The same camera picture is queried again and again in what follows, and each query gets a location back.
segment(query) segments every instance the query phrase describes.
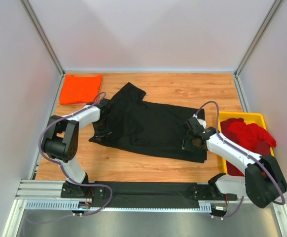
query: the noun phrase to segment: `yellow plastic bin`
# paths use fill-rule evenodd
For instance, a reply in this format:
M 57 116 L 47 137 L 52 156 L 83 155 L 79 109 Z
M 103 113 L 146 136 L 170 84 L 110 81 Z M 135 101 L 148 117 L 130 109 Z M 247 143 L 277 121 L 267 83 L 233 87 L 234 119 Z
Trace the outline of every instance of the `yellow plastic bin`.
M 235 118 L 235 119 L 243 118 L 246 124 L 256 123 L 257 125 L 259 125 L 260 127 L 263 127 L 266 130 L 266 124 L 265 124 L 264 117 L 262 114 L 220 111 L 219 112 L 219 123 L 218 123 L 219 131 L 221 131 L 220 122 L 225 121 L 227 119 L 231 119 L 231 118 Z M 273 149 L 271 147 L 270 149 L 271 149 L 271 154 L 274 156 Z M 221 158 L 221 159 L 222 159 L 222 170 L 224 173 L 228 173 L 226 160 L 224 158 Z

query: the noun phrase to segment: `wooden table surface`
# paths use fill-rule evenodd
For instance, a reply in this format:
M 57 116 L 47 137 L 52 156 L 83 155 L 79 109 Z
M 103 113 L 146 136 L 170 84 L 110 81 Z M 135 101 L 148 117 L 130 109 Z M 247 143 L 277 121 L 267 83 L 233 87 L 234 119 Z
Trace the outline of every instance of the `wooden table surface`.
M 97 74 L 79 73 L 76 76 Z M 209 100 L 215 100 L 221 111 L 241 111 L 240 101 L 231 74 L 102 74 L 101 91 L 110 99 L 127 82 L 146 91 L 144 101 L 199 108 Z M 66 115 L 82 105 L 57 105 L 55 114 Z M 205 107 L 208 126 L 215 126 L 214 104 Z M 194 163 L 170 158 L 150 157 L 104 147 L 88 141 L 93 136 L 93 126 L 86 126 L 79 133 L 77 158 L 96 181 L 141 182 L 207 182 L 222 171 L 221 158 L 208 152 L 205 163 Z M 60 168 L 41 159 L 37 180 L 64 180 Z

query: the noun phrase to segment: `folded orange cloth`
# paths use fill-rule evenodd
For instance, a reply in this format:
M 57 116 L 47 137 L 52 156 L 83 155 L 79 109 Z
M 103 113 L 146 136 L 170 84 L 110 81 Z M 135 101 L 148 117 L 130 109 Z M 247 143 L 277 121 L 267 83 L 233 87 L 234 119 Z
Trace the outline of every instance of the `folded orange cloth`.
M 59 103 L 61 105 L 89 103 L 99 94 L 101 85 L 102 75 L 96 77 L 66 75 Z

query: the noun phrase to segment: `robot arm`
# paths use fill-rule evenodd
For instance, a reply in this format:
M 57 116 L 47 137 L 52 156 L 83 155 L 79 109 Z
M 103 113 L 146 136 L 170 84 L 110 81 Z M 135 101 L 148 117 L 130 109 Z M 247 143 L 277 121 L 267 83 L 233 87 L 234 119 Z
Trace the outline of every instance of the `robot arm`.
M 106 125 L 107 104 L 108 100 L 103 99 L 97 106 L 88 107 L 78 114 L 75 113 L 75 116 L 51 126 L 43 137 L 41 143 L 43 152 L 48 154 L 51 159 L 56 159 L 61 163 L 62 169 L 68 174 L 68 177 L 77 183 L 89 183 L 87 174 L 82 170 L 75 157 L 78 148 L 78 133 L 86 125 L 93 123 L 96 138 L 105 139 L 110 134 Z M 61 117 L 50 117 L 48 124 L 59 118 Z M 261 208 L 277 199 L 279 197 L 278 189 L 256 162 L 261 163 L 267 169 L 282 193 L 287 191 L 287 183 L 273 156 L 262 157 L 252 153 L 233 143 L 224 135 L 217 134 L 213 127 L 205 129 L 195 117 L 189 119 L 184 124 L 184 128 L 187 132 L 182 146 L 184 150 L 193 150 L 196 147 L 211 151 L 224 157 L 245 174 L 244 177 L 237 177 L 221 173 L 213 177 L 209 184 L 214 185 L 214 190 L 218 195 L 248 196 L 255 205 Z M 88 195 L 89 189 L 73 184 L 67 179 L 63 185 L 63 191 L 65 191 L 61 195 L 63 198 L 84 198 Z
M 61 163 L 64 171 L 68 176 L 82 184 L 88 183 L 88 177 L 85 171 L 81 168 L 77 158 L 76 152 L 78 148 L 79 131 L 90 123 L 93 123 L 97 131 L 98 137 L 101 138 L 101 133 L 108 135 L 109 130 L 106 126 L 107 100 L 96 106 L 87 108 L 77 115 L 62 120 L 56 123 L 45 133 L 42 140 L 42 150 L 52 159 L 56 159 Z M 60 116 L 51 116 L 48 125 L 61 118 Z
M 238 177 L 219 174 L 214 180 L 215 187 L 221 194 L 249 197 L 261 208 L 277 199 L 280 196 L 278 190 L 256 162 L 260 162 L 269 171 L 283 193 L 287 191 L 287 183 L 275 157 L 250 152 L 230 141 L 223 134 L 216 134 L 213 127 L 205 129 L 195 117 L 189 119 L 184 127 L 187 130 L 187 138 L 183 143 L 184 149 L 189 150 L 194 146 L 216 153 L 245 175 Z

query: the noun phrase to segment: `black shirt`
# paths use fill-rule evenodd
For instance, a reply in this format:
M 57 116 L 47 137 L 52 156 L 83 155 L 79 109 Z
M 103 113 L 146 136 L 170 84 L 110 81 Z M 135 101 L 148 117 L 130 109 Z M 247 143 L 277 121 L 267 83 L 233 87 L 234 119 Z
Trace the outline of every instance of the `black shirt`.
M 182 150 L 185 137 L 183 123 L 197 109 L 143 101 L 146 92 L 127 83 L 108 103 L 107 125 L 112 134 L 107 141 L 91 142 L 154 157 L 204 162 L 203 149 Z M 205 119 L 205 112 L 198 114 Z

